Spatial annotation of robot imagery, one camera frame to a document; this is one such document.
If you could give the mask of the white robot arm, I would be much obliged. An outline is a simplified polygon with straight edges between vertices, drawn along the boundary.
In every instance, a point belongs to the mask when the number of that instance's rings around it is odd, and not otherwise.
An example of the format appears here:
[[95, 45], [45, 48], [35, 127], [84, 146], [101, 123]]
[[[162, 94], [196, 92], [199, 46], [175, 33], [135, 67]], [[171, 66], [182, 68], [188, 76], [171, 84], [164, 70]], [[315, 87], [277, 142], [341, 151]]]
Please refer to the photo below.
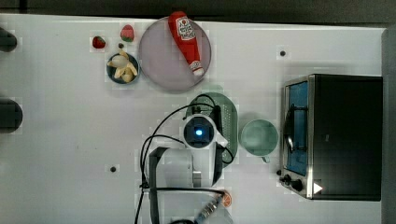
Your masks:
[[182, 147], [157, 147], [149, 154], [150, 219], [160, 224], [159, 191], [203, 191], [219, 180], [222, 153], [229, 141], [222, 133], [221, 115], [194, 114], [181, 123]]

